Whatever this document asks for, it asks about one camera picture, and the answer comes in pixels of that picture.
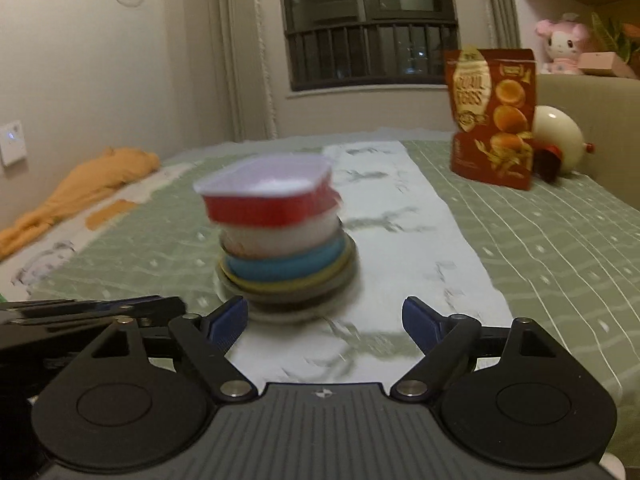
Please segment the beige curtain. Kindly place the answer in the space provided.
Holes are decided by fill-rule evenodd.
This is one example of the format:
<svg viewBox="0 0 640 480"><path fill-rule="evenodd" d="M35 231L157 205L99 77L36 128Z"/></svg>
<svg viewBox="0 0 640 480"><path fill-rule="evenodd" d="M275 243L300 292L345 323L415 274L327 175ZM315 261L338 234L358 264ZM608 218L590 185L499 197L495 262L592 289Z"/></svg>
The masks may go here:
<svg viewBox="0 0 640 480"><path fill-rule="evenodd" d="M259 0L209 0L217 84L235 142L277 136Z"/></svg>

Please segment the potted plant with flowers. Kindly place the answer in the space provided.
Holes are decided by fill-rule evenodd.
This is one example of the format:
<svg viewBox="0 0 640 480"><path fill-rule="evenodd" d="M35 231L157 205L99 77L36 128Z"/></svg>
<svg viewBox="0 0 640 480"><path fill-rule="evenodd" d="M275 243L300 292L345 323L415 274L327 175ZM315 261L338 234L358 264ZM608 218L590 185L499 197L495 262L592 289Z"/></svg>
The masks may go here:
<svg viewBox="0 0 640 480"><path fill-rule="evenodd" d="M615 53L625 64L639 53L638 26L592 12L591 28L600 50Z"/></svg>

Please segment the orange cloth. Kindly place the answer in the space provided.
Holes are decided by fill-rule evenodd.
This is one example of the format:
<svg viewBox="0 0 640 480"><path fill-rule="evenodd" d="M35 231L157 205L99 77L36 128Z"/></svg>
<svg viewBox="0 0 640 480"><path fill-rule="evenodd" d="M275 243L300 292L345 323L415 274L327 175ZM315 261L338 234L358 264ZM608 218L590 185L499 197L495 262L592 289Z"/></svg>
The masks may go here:
<svg viewBox="0 0 640 480"><path fill-rule="evenodd" d="M60 222L160 169L157 154L138 148L108 148L75 167L38 207L1 231L1 259L19 252Z"/></svg>

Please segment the blue enamel bowl black rim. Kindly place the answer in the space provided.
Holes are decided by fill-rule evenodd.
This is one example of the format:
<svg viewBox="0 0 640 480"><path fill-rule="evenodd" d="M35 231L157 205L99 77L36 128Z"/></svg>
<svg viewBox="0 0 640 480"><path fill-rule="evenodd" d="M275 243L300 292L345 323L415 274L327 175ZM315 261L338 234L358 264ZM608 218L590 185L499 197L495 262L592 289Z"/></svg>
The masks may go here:
<svg viewBox="0 0 640 480"><path fill-rule="evenodd" d="M304 278L334 263L346 247L346 235L342 232L317 247L286 257L243 259L224 256L226 268L241 280L278 282Z"/></svg>

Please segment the white paper bowl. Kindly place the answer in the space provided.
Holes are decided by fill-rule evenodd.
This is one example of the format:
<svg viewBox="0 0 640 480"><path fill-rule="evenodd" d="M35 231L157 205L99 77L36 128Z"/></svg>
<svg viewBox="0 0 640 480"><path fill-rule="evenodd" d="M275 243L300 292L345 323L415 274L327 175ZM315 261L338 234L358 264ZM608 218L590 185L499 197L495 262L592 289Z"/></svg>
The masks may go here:
<svg viewBox="0 0 640 480"><path fill-rule="evenodd" d="M280 228L246 228L224 224L220 244L240 258L263 259L298 254L325 243L341 229L338 208Z"/></svg>

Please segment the yellow rimmed plate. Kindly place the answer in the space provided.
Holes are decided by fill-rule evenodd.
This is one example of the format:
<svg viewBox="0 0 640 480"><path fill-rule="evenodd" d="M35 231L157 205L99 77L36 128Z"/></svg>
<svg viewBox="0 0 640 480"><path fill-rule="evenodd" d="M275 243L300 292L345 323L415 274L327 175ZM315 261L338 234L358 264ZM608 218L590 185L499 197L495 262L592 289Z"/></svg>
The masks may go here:
<svg viewBox="0 0 640 480"><path fill-rule="evenodd" d="M249 290L250 292L266 292L267 294L277 294L278 292L297 292L303 288L308 288L328 282L343 271L347 263L356 254L354 244L347 244L346 247L332 263L318 272L311 273L302 278L292 278L292 280L277 280L275 282L258 282L239 278L229 268L224 260L220 259L217 264L217 271L223 278L233 286Z"/></svg>

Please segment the white wall switch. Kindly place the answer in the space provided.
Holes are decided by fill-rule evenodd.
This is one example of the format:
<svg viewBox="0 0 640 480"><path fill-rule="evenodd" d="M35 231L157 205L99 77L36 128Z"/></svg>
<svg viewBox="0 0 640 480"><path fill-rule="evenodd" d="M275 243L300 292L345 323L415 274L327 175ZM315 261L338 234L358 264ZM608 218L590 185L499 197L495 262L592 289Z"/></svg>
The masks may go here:
<svg viewBox="0 0 640 480"><path fill-rule="evenodd" d="M3 167L9 167L27 158L22 123L9 122L0 128L0 156Z"/></svg>

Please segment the dark barred window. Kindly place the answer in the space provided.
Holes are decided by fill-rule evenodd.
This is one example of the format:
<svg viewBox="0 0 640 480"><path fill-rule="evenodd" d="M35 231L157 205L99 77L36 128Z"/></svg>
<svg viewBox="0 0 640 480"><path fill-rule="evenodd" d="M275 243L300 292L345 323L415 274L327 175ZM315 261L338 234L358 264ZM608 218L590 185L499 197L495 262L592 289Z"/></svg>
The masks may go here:
<svg viewBox="0 0 640 480"><path fill-rule="evenodd" d="M454 0L282 0L294 91L442 84Z"/></svg>

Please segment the green checked tablecloth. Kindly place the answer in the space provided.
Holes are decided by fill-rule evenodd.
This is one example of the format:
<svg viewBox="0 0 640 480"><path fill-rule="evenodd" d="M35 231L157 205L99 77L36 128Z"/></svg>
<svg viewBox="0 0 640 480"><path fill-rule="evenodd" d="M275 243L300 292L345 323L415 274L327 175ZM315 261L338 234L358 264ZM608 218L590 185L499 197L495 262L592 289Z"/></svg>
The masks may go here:
<svg viewBox="0 0 640 480"><path fill-rule="evenodd" d="M462 179L449 146L399 142L512 314L537 321L611 393L612 451L639 460L639 214L585 176L527 191Z"/></svg>

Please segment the stainless steel bowl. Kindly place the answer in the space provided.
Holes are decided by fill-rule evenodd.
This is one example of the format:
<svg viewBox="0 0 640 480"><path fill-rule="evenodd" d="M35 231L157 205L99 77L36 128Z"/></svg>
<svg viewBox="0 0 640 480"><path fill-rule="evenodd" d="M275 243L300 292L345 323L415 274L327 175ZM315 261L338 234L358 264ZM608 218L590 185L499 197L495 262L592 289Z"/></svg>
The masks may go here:
<svg viewBox="0 0 640 480"><path fill-rule="evenodd" d="M224 301L242 297L248 318L257 323L299 324L326 318L347 304L359 288L359 254L354 239L342 234L344 247L325 269L284 282L248 282L232 276L220 258L216 281Z"/></svg>

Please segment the white deer table runner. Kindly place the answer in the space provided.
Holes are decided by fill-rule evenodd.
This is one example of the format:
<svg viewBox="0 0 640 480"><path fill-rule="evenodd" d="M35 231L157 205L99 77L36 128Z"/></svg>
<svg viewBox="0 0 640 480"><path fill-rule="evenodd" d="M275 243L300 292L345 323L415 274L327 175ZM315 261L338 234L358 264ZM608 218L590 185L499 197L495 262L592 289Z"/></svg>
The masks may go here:
<svg viewBox="0 0 640 480"><path fill-rule="evenodd" d="M442 315L508 326L512 314L454 216L399 142L328 146L341 219L358 249L358 273L308 323L252 321L228 357L257 387L267 382L380 382L390 387L420 361L404 332L404 300Z"/></svg>

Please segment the beige sofa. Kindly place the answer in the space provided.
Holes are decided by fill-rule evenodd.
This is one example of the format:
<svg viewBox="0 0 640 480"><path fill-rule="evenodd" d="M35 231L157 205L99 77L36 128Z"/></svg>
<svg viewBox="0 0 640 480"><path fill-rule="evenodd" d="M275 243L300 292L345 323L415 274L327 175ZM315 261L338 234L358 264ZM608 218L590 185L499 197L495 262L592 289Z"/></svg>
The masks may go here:
<svg viewBox="0 0 640 480"><path fill-rule="evenodd" d="M537 77L537 103L577 122L596 147L579 171L631 207L639 207L638 80L588 75Z"/></svg>

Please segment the pink box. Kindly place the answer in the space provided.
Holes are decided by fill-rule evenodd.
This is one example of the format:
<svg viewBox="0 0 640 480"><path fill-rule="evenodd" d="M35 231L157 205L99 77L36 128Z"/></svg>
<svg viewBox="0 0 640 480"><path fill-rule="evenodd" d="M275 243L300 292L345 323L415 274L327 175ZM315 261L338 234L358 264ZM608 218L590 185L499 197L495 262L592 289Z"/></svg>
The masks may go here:
<svg viewBox="0 0 640 480"><path fill-rule="evenodd" d="M577 66L587 75L638 78L634 70L615 52L585 52L578 58Z"/></svg>

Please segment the quail eggs snack bag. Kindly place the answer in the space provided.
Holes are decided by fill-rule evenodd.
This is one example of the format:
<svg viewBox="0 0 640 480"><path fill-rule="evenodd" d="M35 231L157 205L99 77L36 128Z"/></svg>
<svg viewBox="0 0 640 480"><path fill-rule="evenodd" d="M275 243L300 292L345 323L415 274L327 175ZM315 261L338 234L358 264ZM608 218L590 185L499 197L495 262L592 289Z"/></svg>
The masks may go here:
<svg viewBox="0 0 640 480"><path fill-rule="evenodd" d="M529 190L536 107L534 52L476 47L447 51L445 77L457 126L451 171L477 182Z"/></svg>

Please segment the red rectangular foil tray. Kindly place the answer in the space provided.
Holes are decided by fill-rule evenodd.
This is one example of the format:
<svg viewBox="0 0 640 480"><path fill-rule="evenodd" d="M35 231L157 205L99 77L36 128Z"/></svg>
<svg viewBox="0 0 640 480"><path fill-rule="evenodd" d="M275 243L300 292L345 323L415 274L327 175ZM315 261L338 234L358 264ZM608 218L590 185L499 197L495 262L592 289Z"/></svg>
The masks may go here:
<svg viewBox="0 0 640 480"><path fill-rule="evenodd" d="M269 154L234 162L193 183L211 222L282 228L336 208L332 164L316 153Z"/></svg>

